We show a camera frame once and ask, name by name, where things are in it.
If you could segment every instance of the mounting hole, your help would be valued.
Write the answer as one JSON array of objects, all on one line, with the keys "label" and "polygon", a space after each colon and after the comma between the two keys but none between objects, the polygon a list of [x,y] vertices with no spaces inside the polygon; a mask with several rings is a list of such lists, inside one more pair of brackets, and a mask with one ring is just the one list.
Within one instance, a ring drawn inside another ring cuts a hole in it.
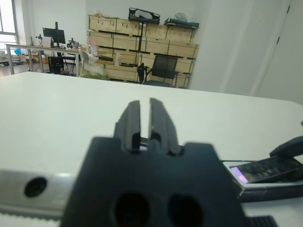
[{"label": "mounting hole", "polygon": [[172,196],[168,204],[168,212],[171,222],[176,227],[202,226],[202,209],[191,196]]},{"label": "mounting hole", "polygon": [[143,227],[149,220],[149,204],[140,194],[125,193],[116,204],[115,216],[121,227]]},{"label": "mounting hole", "polygon": [[46,189],[46,186],[47,186],[47,181],[45,178],[43,177],[34,178],[26,184],[24,194],[29,198],[36,197]]}]

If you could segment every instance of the blue object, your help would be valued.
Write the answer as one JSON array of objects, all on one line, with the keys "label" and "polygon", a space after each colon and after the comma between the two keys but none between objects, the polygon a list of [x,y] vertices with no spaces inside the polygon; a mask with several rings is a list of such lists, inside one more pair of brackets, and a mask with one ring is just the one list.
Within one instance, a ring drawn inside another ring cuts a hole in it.
[{"label": "blue object", "polygon": [[13,61],[13,64],[14,64],[14,65],[22,65],[22,64],[23,64],[23,61]]},{"label": "blue object", "polygon": [[20,49],[15,49],[14,52],[15,52],[16,55],[20,55],[21,54],[21,50]]}]

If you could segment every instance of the chair backrest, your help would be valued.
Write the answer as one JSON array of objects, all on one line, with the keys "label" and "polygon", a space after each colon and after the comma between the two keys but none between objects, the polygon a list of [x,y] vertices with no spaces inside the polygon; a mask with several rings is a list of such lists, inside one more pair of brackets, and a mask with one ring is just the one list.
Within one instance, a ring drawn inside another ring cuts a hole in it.
[{"label": "chair backrest", "polygon": [[151,70],[152,75],[156,77],[174,79],[176,74],[175,69],[177,60],[177,57],[156,55]]}]

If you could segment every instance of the window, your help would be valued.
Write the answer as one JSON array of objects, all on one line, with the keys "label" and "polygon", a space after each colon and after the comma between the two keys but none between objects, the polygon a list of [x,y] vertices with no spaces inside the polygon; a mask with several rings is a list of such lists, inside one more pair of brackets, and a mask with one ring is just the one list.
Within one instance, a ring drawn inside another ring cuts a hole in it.
[{"label": "window", "polygon": [[17,44],[18,34],[14,0],[0,0],[0,51],[5,51],[5,44]]}]

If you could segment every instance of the computer monitor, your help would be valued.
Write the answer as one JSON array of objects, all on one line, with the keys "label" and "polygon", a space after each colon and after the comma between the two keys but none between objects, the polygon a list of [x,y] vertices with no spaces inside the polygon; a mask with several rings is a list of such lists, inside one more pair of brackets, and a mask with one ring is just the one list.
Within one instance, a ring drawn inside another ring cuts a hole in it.
[{"label": "computer monitor", "polygon": [[[53,41],[57,43],[57,34],[56,34],[56,29],[54,28],[45,28],[43,27],[43,36],[44,37],[50,37],[53,38]],[[58,30],[58,36],[59,36],[59,43],[60,44],[65,44],[65,36],[64,36],[64,31],[63,30]]]}]

